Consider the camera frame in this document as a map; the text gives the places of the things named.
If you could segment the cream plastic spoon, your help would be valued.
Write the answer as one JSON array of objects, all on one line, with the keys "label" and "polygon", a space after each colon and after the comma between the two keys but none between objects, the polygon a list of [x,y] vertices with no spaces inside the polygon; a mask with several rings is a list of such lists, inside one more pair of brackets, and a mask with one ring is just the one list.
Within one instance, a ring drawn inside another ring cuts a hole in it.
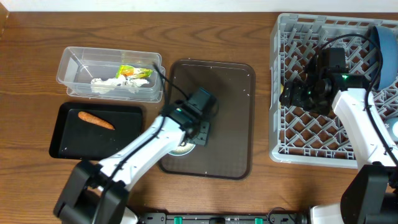
[{"label": "cream plastic spoon", "polygon": [[283,90],[284,90],[284,86],[283,86],[283,84],[280,84],[279,109],[281,109],[281,102],[280,102],[280,99],[281,99]]}]

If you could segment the light blue rice bowl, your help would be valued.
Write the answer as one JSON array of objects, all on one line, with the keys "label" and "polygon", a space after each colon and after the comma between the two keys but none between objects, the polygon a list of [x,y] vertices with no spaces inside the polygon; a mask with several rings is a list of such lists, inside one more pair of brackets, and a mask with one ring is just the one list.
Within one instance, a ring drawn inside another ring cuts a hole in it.
[{"label": "light blue rice bowl", "polygon": [[195,148],[195,144],[183,142],[173,151],[170,151],[169,154],[171,156],[184,156],[191,152]]}]

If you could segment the white tissue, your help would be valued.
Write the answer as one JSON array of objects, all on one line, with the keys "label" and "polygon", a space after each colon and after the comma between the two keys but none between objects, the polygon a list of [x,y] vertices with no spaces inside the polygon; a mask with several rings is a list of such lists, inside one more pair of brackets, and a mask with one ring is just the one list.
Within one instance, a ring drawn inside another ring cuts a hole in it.
[{"label": "white tissue", "polygon": [[114,90],[117,86],[123,86],[126,82],[124,76],[109,78],[102,80],[101,78],[94,78],[91,81],[91,91],[98,94],[106,94],[111,90]]},{"label": "white tissue", "polygon": [[125,82],[125,87],[131,93],[137,93],[139,88],[143,85],[149,84],[145,78],[128,78]]}]

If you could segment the green orange snack wrapper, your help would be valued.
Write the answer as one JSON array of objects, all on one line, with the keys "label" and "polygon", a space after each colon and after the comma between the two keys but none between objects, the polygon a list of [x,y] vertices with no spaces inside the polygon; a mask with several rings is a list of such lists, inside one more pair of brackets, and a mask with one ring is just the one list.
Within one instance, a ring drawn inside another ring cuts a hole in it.
[{"label": "green orange snack wrapper", "polygon": [[124,76],[126,78],[147,78],[150,77],[153,70],[148,68],[136,68],[131,65],[121,65],[116,73],[116,78]]}]

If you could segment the light blue cup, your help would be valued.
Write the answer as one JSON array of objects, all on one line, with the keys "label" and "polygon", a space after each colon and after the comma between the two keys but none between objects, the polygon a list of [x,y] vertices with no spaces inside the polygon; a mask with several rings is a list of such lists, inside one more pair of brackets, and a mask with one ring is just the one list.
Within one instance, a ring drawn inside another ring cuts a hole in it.
[{"label": "light blue cup", "polygon": [[387,131],[391,139],[397,143],[398,142],[398,117],[387,119],[385,122]]}]

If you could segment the dark blue plate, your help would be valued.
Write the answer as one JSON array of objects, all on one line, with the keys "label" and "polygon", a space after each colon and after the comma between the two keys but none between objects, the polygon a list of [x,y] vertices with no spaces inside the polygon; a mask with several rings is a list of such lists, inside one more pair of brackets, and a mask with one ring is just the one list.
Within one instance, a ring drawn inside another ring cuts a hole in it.
[{"label": "dark blue plate", "polygon": [[380,81],[374,87],[380,91],[392,85],[397,77],[397,39],[392,29],[384,26],[373,27],[370,39],[377,43],[383,57]]}]

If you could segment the orange carrot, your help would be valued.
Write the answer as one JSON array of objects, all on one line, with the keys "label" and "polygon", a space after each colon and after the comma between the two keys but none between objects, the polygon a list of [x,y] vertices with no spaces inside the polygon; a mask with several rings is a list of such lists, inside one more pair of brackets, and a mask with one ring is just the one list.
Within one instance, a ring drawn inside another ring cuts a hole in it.
[{"label": "orange carrot", "polygon": [[87,123],[91,123],[91,124],[100,126],[102,128],[110,129],[110,130],[115,130],[114,126],[111,123],[109,123],[97,116],[94,116],[90,113],[87,113],[85,111],[80,111],[78,113],[78,117],[81,120],[86,121]]}]

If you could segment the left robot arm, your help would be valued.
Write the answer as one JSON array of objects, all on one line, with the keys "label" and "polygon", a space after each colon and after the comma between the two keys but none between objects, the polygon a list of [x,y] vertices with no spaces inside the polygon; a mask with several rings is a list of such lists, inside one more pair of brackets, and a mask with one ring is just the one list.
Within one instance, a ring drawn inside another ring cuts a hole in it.
[{"label": "left robot arm", "polygon": [[80,161],[73,168],[53,214],[63,223],[136,224],[139,219],[127,206],[133,186],[183,143],[204,146],[217,104],[214,95],[199,88],[186,100],[164,105],[151,127],[119,152],[97,164]]}]

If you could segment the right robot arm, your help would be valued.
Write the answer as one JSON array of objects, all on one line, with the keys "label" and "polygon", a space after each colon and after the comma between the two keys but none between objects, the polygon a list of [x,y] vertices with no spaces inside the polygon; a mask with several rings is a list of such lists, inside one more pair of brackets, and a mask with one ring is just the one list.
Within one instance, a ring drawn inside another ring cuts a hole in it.
[{"label": "right robot arm", "polygon": [[312,207],[309,223],[397,223],[397,147],[364,87],[365,78],[349,73],[342,48],[320,50],[305,73],[304,82],[284,84],[281,105],[319,115],[333,112],[358,166],[341,200]]}]

